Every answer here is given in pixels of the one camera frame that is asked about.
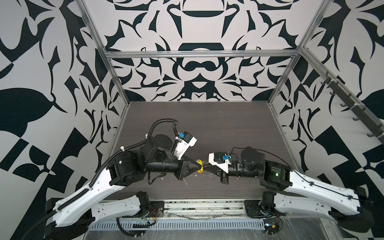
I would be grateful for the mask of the yellow capped key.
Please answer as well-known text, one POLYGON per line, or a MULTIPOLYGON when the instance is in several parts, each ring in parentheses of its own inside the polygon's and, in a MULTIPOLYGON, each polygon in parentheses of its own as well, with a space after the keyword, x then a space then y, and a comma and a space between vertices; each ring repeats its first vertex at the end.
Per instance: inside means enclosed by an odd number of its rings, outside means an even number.
POLYGON ((198 170, 198 173, 202 173, 203 170, 204 170, 204 165, 203 165, 203 161, 202 160, 197 160, 197 163, 200 167, 200 169, 198 170))

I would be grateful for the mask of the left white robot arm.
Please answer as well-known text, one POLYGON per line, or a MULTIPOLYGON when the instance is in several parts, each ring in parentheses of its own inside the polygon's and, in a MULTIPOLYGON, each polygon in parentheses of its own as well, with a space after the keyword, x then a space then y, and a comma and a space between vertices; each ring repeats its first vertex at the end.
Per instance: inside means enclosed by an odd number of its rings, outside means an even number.
POLYGON ((133 146, 122 148, 96 172, 84 187, 52 205, 53 220, 45 227, 46 240, 72 240, 99 222, 119 217, 140 218, 147 215, 151 202, 147 193, 137 192, 123 200, 103 200, 133 183, 160 173, 172 173, 178 180, 200 169, 184 154, 197 139, 188 132, 174 140, 158 134, 133 146))

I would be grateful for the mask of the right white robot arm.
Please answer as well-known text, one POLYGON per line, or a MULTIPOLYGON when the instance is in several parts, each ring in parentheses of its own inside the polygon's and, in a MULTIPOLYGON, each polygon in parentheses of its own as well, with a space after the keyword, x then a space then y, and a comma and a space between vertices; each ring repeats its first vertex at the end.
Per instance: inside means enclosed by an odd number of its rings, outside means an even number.
POLYGON ((266 151, 252 147, 233 153, 209 154, 202 169, 217 175, 221 183, 230 177, 258 179, 267 189, 260 209, 279 214, 307 214, 327 218, 346 230, 366 233, 374 226, 366 190, 337 187, 310 178, 285 164, 266 160, 266 151))

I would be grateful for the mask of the green lit circuit board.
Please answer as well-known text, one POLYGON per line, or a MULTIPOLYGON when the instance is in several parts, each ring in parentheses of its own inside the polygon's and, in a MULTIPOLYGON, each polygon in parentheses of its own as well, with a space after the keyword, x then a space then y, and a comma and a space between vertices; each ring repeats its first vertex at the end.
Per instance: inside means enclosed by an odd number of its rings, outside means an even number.
POLYGON ((281 230, 281 221, 279 218, 263 219, 265 232, 267 235, 273 236, 281 230))

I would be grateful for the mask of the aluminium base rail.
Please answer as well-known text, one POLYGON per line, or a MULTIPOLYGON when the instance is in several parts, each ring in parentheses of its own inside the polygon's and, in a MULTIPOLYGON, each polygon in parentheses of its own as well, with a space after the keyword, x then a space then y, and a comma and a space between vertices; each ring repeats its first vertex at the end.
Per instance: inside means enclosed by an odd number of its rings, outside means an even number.
POLYGON ((150 199, 164 201, 163 219, 244 219, 247 218, 244 201, 240 199, 150 199))

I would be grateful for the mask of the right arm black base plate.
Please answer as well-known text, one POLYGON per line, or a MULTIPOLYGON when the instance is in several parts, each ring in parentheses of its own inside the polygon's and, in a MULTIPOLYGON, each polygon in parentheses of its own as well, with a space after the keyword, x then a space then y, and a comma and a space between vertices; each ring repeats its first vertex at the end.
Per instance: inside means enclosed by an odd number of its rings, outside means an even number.
POLYGON ((250 218, 266 218, 270 214, 267 213, 260 204, 261 200, 245 200, 246 214, 250 218))

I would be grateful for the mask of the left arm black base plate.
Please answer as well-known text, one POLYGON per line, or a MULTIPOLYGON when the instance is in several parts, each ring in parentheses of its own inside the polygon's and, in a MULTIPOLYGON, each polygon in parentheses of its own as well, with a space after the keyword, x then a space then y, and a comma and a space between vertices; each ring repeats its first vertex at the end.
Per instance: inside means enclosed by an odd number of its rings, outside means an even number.
POLYGON ((164 214, 165 202, 164 201, 150 201, 150 208, 147 217, 158 218, 164 214))

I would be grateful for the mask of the aluminium horizontal frame bar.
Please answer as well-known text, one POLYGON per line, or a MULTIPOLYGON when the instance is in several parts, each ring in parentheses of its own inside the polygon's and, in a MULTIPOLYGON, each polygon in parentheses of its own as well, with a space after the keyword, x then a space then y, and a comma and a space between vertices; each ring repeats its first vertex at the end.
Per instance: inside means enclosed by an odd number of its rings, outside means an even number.
POLYGON ((199 58, 199 57, 292 57, 297 50, 224 50, 224 51, 105 51, 108 59, 125 58, 199 58))

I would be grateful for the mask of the aluminium corner post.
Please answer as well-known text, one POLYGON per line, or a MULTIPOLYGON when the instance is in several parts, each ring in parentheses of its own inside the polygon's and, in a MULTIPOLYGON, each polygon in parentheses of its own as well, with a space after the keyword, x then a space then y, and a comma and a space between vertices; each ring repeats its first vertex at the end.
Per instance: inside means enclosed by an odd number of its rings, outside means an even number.
POLYGON ((309 43, 311 40, 312 36, 314 35, 315 30, 319 27, 321 21, 325 17, 325 14, 330 7, 331 3, 334 1, 332 0, 323 0, 321 1, 321 4, 316 11, 313 19, 311 20, 307 30, 305 31, 305 34, 300 41, 300 43, 297 45, 297 48, 295 50, 295 55, 291 57, 290 62, 288 63, 285 71, 283 72, 283 75, 281 78, 278 80, 278 83, 273 90, 270 98, 268 99, 268 104, 271 106, 274 102, 274 100, 277 98, 279 95, 279 92, 282 90, 283 86, 285 85, 285 82, 288 79, 289 74, 293 71, 294 67, 296 66, 297 62, 301 58, 302 50, 305 48, 305 46, 309 43))
POLYGON ((94 43, 95 43, 95 45, 99 51, 99 54, 103 60, 103 63, 105 65, 105 67, 107 68, 108 72, 110 73, 115 86, 117 87, 118 93, 123 98, 125 105, 129 106, 130 101, 129 101, 126 93, 125 93, 125 90, 123 89, 122 83, 121 83, 118 75, 116 74, 116 71, 115 71, 113 65, 111 64, 110 60, 107 58, 105 47, 103 45, 101 37, 99 36, 96 25, 95 25, 94 21, 92 20, 90 12, 86 6, 86 2, 83 0, 76 0, 75 2, 76 2, 77 6, 80 10, 80 13, 82 15, 82 19, 83 19, 86 27, 90 31, 90 35, 91 35, 91 37, 92 37, 92 39, 93 39, 93 41, 94 41, 94 43))

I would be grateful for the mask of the right aluminium corner post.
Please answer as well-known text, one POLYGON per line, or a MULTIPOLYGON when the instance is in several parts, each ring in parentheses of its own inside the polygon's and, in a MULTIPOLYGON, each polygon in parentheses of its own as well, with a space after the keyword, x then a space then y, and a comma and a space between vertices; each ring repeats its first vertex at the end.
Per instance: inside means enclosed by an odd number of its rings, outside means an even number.
POLYGON ((325 14, 330 7, 331 3, 334 1, 332 0, 323 0, 321 1, 321 4, 316 11, 313 19, 311 20, 307 30, 305 31, 305 34, 300 41, 300 43, 297 45, 297 48, 295 50, 295 55, 291 57, 290 62, 288 63, 285 71, 283 72, 283 75, 281 78, 278 80, 278 83, 273 90, 270 98, 268 99, 268 104, 271 106, 274 102, 274 100, 277 98, 279 95, 279 92, 282 90, 283 86, 285 85, 285 82, 288 79, 289 74, 293 71, 294 67, 296 66, 297 62, 301 58, 302 50, 305 48, 305 46, 309 43, 311 40, 312 36, 314 35, 315 30, 319 27, 321 21, 325 17, 325 14))

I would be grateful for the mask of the grey wall hook rack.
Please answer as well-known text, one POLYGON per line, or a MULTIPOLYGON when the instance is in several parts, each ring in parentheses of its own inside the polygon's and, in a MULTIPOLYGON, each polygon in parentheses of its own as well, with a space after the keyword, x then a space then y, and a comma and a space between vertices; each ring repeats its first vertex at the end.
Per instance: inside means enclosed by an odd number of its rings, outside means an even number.
POLYGON ((331 88, 331 95, 338 96, 343 102, 341 107, 352 111, 356 116, 353 120, 366 126, 370 131, 367 134, 369 138, 376 138, 382 145, 384 144, 384 123, 341 80, 327 76, 322 86, 331 88))

